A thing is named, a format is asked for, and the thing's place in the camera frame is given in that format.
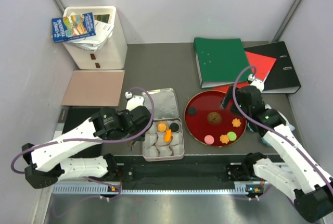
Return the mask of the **silver tin lid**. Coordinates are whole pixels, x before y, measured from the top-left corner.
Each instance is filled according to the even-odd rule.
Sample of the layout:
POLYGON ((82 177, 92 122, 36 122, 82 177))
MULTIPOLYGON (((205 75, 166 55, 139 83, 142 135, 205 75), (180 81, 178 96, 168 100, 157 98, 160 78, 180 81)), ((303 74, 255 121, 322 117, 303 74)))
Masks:
POLYGON ((148 91, 154 103, 154 120, 178 118, 180 116, 176 93, 173 88, 148 91))

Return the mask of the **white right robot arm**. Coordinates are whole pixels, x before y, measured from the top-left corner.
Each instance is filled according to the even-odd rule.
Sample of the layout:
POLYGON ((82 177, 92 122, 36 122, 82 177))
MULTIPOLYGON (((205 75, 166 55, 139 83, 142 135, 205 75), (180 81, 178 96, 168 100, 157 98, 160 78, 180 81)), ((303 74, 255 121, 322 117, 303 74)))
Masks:
POLYGON ((249 180, 260 178, 269 182, 284 193, 303 219, 314 223, 332 214, 332 175, 304 149, 283 114, 264 103, 263 89, 263 82, 255 78, 240 89, 231 85, 221 108, 245 117, 250 129, 279 154, 289 171, 256 152, 243 160, 243 174, 249 180))

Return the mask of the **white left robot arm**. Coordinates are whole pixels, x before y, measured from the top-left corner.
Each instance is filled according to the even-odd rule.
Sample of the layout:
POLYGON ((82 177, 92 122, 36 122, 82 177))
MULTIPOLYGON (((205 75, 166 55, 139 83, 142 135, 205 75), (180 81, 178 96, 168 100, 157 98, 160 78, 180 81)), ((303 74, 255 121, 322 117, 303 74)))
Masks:
POLYGON ((47 143, 24 145, 22 156, 28 165, 23 173, 28 183, 35 189, 41 189, 74 178, 88 177, 97 182, 115 179, 119 169, 112 154, 88 158, 77 158, 76 155, 102 143, 145 138, 155 114, 153 99, 148 96, 151 109, 144 105, 143 96, 127 92, 126 99, 124 110, 101 108, 77 127, 47 143))

